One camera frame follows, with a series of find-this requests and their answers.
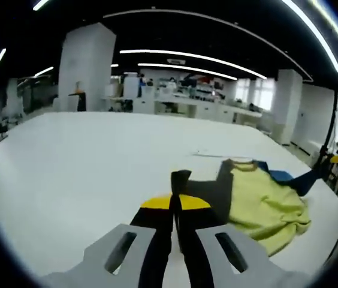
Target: yellow garment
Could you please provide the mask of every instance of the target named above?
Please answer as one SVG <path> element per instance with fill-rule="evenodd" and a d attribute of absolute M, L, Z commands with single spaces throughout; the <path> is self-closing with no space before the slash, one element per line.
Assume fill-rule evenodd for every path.
<path fill-rule="evenodd" d="M 281 186 L 252 163 L 235 163 L 230 220 L 263 245 L 269 256 L 310 226 L 306 204 L 297 192 Z"/>

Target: ceiling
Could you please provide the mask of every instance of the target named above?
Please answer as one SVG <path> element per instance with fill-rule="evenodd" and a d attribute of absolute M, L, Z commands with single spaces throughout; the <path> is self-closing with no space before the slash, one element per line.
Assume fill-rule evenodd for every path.
<path fill-rule="evenodd" d="M 111 7 L 108 1 L 50 0 L 39 11 L 32 11 L 31 1 L 13 2 L 0 5 L 0 50 L 7 48 L 0 64 L 0 87 L 5 86 L 8 77 L 31 76 L 49 66 L 58 68 L 65 34 L 80 26 L 101 22 L 117 35 L 113 63 L 120 66 L 114 73 L 137 69 L 138 62 L 166 63 L 167 58 L 175 58 L 185 59 L 190 67 L 238 78 L 252 77 L 241 70 L 202 59 L 118 53 L 125 49 L 161 49 L 218 58 L 267 77 L 276 77 L 279 69 L 291 68 L 304 80 L 312 78 L 314 85 L 338 89 L 338 75 L 320 43 L 281 0 L 235 0 L 229 4 L 213 1 L 205 6 L 199 1 L 196 5 L 176 1 L 158 5 L 146 1 L 135 4 L 112 1 Z M 323 17 L 307 1 L 294 2 L 312 19 L 338 60 L 338 39 Z M 338 15 L 338 1 L 330 2 Z M 151 11 L 152 7 L 156 11 L 181 10 L 198 15 L 145 12 L 103 18 L 121 11 Z M 247 29 L 284 55 L 258 37 L 216 19 L 200 17 L 202 15 Z M 53 73 L 57 80 L 58 69 Z"/>

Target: white tabletop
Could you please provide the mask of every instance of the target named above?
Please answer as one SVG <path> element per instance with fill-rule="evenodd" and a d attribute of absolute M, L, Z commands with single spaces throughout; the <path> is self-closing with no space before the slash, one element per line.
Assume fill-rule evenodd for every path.
<path fill-rule="evenodd" d="M 91 243 L 130 223 L 143 201 L 169 193 L 172 171 L 215 179 L 222 159 L 195 152 L 264 160 L 293 176 L 309 170 L 251 127 L 129 113 L 47 113 L 13 128 L 0 143 L 0 231 L 32 273 L 66 271 Z M 312 225 L 271 260 L 314 274 L 338 238 L 338 198 L 321 180 L 305 198 Z M 190 287 L 173 242 L 164 287 Z"/>

